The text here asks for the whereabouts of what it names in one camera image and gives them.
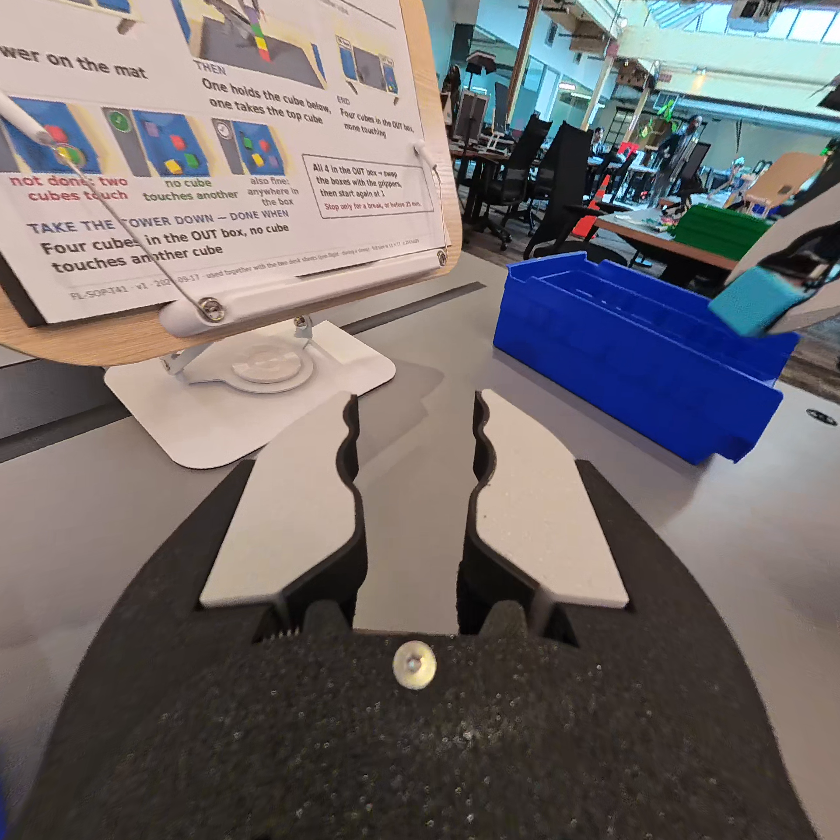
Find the orange traffic cone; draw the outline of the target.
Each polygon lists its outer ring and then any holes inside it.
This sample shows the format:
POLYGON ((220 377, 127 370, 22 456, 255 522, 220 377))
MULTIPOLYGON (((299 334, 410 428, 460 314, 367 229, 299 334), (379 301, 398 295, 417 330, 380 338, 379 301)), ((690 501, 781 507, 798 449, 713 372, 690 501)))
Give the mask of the orange traffic cone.
POLYGON ((601 209, 601 201, 605 198, 606 188, 608 187, 612 177, 604 175, 597 187, 594 187, 595 192, 591 196, 591 200, 587 206, 587 214, 581 217, 579 222, 572 230, 572 236, 584 242, 589 242, 596 235, 595 220, 603 215, 601 209))

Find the blue plastic bin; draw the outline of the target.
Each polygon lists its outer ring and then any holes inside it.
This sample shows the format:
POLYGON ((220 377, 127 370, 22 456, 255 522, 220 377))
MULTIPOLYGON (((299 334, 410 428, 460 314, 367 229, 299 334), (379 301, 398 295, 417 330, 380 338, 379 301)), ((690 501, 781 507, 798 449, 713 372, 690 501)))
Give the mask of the blue plastic bin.
POLYGON ((507 267, 493 344, 696 466, 754 449, 799 340, 743 338, 701 295, 576 252, 507 267))

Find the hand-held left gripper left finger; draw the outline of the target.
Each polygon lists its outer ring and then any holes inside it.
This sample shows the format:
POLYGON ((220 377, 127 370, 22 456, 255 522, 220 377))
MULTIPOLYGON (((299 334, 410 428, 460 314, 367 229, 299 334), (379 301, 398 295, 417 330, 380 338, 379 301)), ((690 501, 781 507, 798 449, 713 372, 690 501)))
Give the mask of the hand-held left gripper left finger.
POLYGON ((358 398, 339 392, 257 456, 199 595, 201 607, 350 598, 366 576, 358 398))

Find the cyan cube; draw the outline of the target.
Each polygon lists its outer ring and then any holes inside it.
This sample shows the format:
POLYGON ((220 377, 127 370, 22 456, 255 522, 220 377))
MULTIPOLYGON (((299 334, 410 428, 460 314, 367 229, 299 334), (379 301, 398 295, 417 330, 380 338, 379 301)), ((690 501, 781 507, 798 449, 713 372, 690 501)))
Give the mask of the cyan cube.
POLYGON ((708 303, 708 311, 743 338, 759 338, 816 294, 815 284, 773 269, 746 270, 708 303))

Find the stack of green bins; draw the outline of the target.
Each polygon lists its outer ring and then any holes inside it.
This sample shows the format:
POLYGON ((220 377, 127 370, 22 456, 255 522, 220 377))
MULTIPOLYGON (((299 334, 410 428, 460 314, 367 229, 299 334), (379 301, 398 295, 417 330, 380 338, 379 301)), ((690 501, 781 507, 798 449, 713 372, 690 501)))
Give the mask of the stack of green bins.
POLYGON ((699 204, 686 210, 671 234, 682 245, 740 261, 772 224, 764 218, 699 204))

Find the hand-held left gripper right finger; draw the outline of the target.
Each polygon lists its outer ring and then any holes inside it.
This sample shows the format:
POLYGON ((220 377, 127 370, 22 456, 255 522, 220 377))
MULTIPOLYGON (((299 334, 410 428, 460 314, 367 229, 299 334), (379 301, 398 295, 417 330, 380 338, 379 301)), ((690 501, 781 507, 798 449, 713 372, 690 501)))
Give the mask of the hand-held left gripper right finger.
POLYGON ((629 604, 629 594, 575 457, 522 409, 476 392, 476 487, 463 556, 467 585, 486 602, 629 604))

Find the black office chair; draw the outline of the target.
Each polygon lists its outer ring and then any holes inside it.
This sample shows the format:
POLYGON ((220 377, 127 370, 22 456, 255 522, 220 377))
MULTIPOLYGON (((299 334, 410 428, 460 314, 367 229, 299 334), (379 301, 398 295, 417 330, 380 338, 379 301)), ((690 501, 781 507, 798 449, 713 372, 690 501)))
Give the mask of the black office chair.
POLYGON ((563 122, 541 163, 537 187, 548 205, 523 252, 524 259, 558 253, 578 222, 588 214, 583 203, 592 131, 563 122))
POLYGON ((550 126, 550 121, 533 114, 507 160, 500 164, 498 173, 489 175, 483 181, 479 206, 485 211, 479 216, 477 230, 486 229, 496 236, 501 252, 508 249, 511 241, 507 231, 508 220, 525 200, 532 164, 550 132, 550 126))

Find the wooden table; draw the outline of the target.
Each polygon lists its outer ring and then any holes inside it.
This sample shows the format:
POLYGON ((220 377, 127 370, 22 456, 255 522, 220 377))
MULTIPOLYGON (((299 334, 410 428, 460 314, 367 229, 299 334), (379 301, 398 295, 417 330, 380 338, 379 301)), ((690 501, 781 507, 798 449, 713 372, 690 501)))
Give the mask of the wooden table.
POLYGON ((718 288, 738 264, 735 259, 676 241, 673 236, 656 233, 618 219, 617 214, 596 216, 596 228, 617 235, 643 257, 665 266, 660 279, 672 286, 688 288, 696 278, 705 278, 718 288))

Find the grey desk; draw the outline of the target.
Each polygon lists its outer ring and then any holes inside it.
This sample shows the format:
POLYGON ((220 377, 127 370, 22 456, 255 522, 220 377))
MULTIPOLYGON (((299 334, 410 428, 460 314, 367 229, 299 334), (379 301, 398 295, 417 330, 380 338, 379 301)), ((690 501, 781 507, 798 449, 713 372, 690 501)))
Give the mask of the grey desk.
MULTIPOLYGON (((359 628, 453 633, 490 388, 607 478, 729 625, 822 838, 838 838, 838 406, 782 385, 756 448, 688 465, 494 350, 507 272, 472 255, 441 280, 318 316, 395 364, 360 399, 369 573, 359 628)), ((57 711, 141 565, 226 476, 171 462, 113 406, 2 444, 2 791, 18 816, 57 711)))

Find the wooden board stand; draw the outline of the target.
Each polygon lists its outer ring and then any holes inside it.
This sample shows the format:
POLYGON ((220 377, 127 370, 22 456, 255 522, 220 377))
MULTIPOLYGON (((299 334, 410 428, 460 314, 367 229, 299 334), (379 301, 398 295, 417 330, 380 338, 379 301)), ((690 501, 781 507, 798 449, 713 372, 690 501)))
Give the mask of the wooden board stand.
POLYGON ((744 212, 765 218, 824 167, 826 157, 821 154, 788 152, 764 171, 743 195, 744 212))

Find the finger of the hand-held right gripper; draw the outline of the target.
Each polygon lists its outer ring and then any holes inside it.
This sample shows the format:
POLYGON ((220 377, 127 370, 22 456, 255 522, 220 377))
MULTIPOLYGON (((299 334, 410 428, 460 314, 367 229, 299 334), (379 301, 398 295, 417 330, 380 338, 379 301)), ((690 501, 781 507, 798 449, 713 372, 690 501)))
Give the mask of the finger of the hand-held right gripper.
POLYGON ((838 270, 812 270, 808 274, 767 272, 777 297, 777 317, 766 328, 768 335, 792 333, 834 318, 839 313, 838 270))
POLYGON ((790 215, 774 222, 747 254, 730 271, 725 280, 730 285, 744 271, 758 265, 763 259, 781 252, 802 236, 816 236, 823 228, 839 221, 839 187, 832 186, 809 202, 795 209, 790 215))

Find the printed instruction sheet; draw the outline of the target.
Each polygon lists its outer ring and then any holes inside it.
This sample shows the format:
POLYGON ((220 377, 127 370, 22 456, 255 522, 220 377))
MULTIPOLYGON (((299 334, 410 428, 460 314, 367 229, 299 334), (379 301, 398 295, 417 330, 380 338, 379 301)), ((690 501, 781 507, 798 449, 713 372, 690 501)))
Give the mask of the printed instruction sheet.
POLYGON ((423 2, 2 2, 2 289, 29 327, 443 251, 423 2))

